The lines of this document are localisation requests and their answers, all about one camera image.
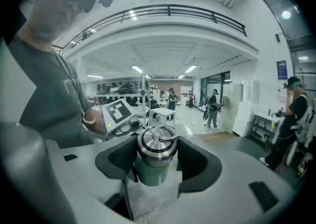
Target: gray pants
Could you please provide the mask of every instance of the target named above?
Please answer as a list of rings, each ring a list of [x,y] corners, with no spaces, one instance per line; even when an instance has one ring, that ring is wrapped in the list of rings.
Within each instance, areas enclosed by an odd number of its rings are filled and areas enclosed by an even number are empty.
[[[208,120],[207,120],[207,127],[211,127],[211,121],[213,120],[213,126],[217,127],[216,125],[216,118],[217,118],[217,111],[209,111]]]

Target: white table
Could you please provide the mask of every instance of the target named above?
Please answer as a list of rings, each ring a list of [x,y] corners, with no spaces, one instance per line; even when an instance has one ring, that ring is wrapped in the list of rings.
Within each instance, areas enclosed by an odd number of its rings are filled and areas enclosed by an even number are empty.
[[[170,110],[170,109],[167,109],[167,108],[155,108],[155,109],[151,109],[150,113],[151,113],[151,118],[152,118],[151,122],[152,123],[154,122],[154,119],[153,119],[154,113],[157,113],[159,115],[160,123],[162,125],[168,124],[167,123],[167,117],[171,116],[172,114],[173,114],[173,124],[175,124],[175,122],[176,122],[176,111],[174,111],[174,110]]]

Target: man in gray shirt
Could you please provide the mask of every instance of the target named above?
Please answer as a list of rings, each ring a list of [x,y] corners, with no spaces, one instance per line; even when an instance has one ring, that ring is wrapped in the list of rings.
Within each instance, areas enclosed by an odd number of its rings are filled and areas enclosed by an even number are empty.
[[[101,114],[91,108],[82,92],[76,70],[57,55],[51,43],[73,25],[95,0],[38,0],[9,49],[36,90],[20,123],[54,140],[60,148],[91,144],[82,123],[104,134]]]

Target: backpack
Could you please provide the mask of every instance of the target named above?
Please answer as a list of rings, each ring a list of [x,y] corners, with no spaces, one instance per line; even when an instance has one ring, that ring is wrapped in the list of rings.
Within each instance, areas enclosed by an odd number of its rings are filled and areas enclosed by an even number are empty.
[[[311,127],[312,120],[315,116],[316,97],[310,95],[306,96],[305,94],[301,94],[299,97],[301,96],[307,100],[307,109],[302,118],[300,118],[296,122],[296,125],[292,126],[291,129],[296,129],[295,134],[298,142],[304,143],[307,140],[307,134]]]

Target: neck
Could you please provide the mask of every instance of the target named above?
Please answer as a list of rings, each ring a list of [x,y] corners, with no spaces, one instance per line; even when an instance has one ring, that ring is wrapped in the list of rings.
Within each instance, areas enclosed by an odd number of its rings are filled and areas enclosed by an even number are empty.
[[[39,50],[43,50],[46,52],[51,52],[53,50],[51,48],[51,43],[39,40],[32,33],[30,27],[27,24],[24,24],[17,34],[22,41],[26,42],[32,47],[35,47]]]

